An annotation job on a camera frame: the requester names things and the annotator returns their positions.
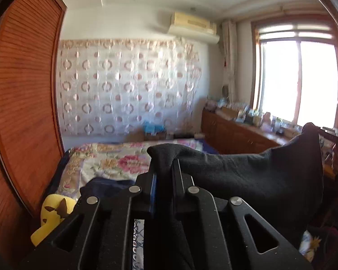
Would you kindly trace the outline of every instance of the bed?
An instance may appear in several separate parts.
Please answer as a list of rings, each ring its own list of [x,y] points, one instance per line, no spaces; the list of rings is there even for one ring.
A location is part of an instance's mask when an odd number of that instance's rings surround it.
[[[46,196],[56,193],[80,198],[80,188],[93,178],[112,180],[132,180],[149,169],[150,146],[173,143],[181,144],[204,153],[217,154],[204,139],[174,139],[169,141],[146,141],[120,144],[91,143],[74,147],[61,159],[58,169],[50,183]],[[143,269],[144,220],[134,222],[133,269]]]

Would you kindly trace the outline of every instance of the wooden window frame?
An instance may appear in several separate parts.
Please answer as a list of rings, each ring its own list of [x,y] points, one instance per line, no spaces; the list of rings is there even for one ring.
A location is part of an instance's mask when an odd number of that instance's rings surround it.
[[[251,33],[252,33],[252,42],[253,42],[253,77],[251,82],[251,108],[258,109],[261,106],[261,102],[263,100],[262,93],[263,93],[263,50],[260,47],[261,43],[259,40],[259,34],[258,29],[261,27],[268,27],[275,24],[281,24],[281,23],[325,23],[326,25],[329,25],[331,27],[331,33],[333,34],[333,39],[321,39],[321,38],[302,38],[302,37],[293,37],[293,38],[275,38],[275,39],[263,39],[261,41],[296,41],[298,46],[298,56],[299,60],[301,60],[301,48],[300,48],[300,42],[301,41],[313,41],[313,42],[322,42],[322,43],[331,43],[333,44],[335,51],[336,51],[336,57],[337,57],[337,68],[338,68],[338,28],[335,23],[335,21],[328,15],[318,15],[318,14],[305,14],[305,15],[286,15],[276,18],[268,18],[258,21],[252,21],[251,22]],[[298,73],[298,81],[301,87],[302,83],[302,70],[300,68]],[[293,123],[297,123],[298,120],[298,114],[299,114],[299,107],[300,107],[300,99],[301,99],[301,93],[298,93],[297,102],[296,102],[296,112],[295,112],[295,118],[293,120]],[[334,126],[337,127],[338,125],[338,116],[336,114],[336,120]]]

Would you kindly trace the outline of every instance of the yellow plush toy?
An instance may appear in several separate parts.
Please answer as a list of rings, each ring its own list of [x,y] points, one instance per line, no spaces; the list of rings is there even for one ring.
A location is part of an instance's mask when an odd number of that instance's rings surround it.
[[[35,247],[73,211],[75,204],[74,199],[58,194],[46,197],[41,207],[41,227],[31,235]]]

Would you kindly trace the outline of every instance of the metal screw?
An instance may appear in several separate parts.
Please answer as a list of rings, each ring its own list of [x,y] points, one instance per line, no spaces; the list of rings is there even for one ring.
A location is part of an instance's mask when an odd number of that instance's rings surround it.
[[[87,198],[87,203],[90,205],[95,204],[98,201],[98,198],[95,196],[90,196],[89,198]]]
[[[188,188],[188,192],[192,193],[192,194],[199,193],[199,188],[196,187],[196,186],[191,186],[191,187]]]
[[[140,190],[141,190],[140,187],[139,187],[139,186],[136,186],[136,185],[131,186],[131,187],[129,188],[129,191],[132,192],[132,193],[140,192]]]
[[[230,203],[232,203],[235,206],[239,206],[243,203],[243,200],[242,198],[239,198],[239,197],[232,197],[230,198]]]

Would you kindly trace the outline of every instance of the white wall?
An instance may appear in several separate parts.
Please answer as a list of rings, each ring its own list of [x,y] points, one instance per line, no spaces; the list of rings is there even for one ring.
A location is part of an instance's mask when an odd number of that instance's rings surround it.
[[[250,21],[237,23],[237,36],[238,66],[236,85],[238,101],[250,104],[253,78],[253,41]]]
[[[148,6],[114,5],[68,10],[60,39],[87,38],[145,38],[171,39],[165,34],[170,25],[171,10]],[[207,96],[219,98],[222,86],[222,58],[218,45],[194,42],[199,52],[202,76],[194,103],[194,130],[200,130],[201,110]],[[135,141],[135,136],[127,140]],[[102,137],[63,136],[64,148],[85,142],[123,141],[120,138],[103,139]]]

